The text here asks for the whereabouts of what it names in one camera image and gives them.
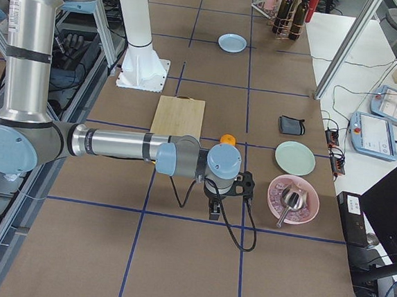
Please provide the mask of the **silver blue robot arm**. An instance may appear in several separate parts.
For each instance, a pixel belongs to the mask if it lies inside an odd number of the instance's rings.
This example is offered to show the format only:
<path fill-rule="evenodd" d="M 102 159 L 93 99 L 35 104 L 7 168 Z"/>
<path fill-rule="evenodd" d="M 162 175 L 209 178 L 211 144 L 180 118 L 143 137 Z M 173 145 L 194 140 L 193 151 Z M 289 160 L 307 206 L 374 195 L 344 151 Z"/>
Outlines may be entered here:
<path fill-rule="evenodd" d="M 151 162 L 158 173 L 203 183 L 209 216 L 225 216 L 223 199 L 237 195 L 250 205 L 254 181 L 241 172 L 236 147 L 203 149 L 192 136 L 160 136 L 88 128 L 52 120 L 47 114 L 55 17 L 66 2 L 95 0 L 10 0 L 6 76 L 0 108 L 0 172 L 19 174 L 67 156 L 108 156 Z"/>

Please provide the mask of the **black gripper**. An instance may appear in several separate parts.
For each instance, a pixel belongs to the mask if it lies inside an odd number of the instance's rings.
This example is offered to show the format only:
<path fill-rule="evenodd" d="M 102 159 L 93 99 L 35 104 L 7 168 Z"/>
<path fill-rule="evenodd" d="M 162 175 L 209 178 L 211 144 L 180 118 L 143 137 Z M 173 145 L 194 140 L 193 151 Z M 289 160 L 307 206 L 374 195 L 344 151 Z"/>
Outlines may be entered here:
<path fill-rule="evenodd" d="M 245 204 L 254 198 L 254 180 L 251 172 L 240 172 L 235 179 L 228 180 L 225 188 L 220 187 L 220 181 L 206 178 L 204 194 L 209 199 L 209 219 L 218 221 L 222 207 L 220 203 L 225 197 L 242 197 Z"/>

